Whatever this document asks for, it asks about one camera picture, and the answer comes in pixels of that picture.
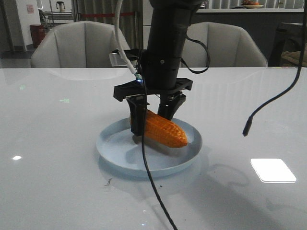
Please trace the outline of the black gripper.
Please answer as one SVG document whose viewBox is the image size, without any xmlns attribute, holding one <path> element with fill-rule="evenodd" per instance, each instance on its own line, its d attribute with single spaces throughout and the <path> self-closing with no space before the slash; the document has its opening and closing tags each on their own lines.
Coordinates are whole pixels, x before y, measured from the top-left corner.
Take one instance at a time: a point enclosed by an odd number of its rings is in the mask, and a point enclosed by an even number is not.
<svg viewBox="0 0 307 230">
<path fill-rule="evenodd" d="M 139 52 L 137 71 L 145 81 L 147 94 L 160 94 L 158 115 L 171 120 L 178 108 L 185 102 L 186 96 L 177 93 L 181 90 L 191 90 L 193 81 L 178 78 L 181 58 L 167 58 L 155 55 L 147 50 Z M 147 101 L 143 95 L 142 80 L 135 79 L 114 87 L 113 97 L 122 102 L 127 99 L 130 108 L 130 129 L 135 136 L 143 136 Z"/>
</svg>

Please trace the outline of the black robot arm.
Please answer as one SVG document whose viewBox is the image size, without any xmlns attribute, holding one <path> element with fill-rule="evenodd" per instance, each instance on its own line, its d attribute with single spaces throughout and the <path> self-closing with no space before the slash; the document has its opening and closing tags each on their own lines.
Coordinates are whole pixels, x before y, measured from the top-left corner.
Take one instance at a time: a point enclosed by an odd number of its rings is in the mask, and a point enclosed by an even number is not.
<svg viewBox="0 0 307 230">
<path fill-rule="evenodd" d="M 178 78 L 183 46 L 193 14 L 200 6 L 198 0 L 152 0 L 151 28 L 146 50 L 137 51 L 137 66 L 127 58 L 119 39 L 119 17 L 122 1 L 115 10 L 115 40 L 118 52 L 135 80 L 114 87 L 114 98 L 127 100 L 130 107 L 131 131 L 144 135 L 147 96 L 158 94 L 158 115 L 171 120 L 186 97 L 183 90 L 191 90 L 192 81 Z"/>
</svg>

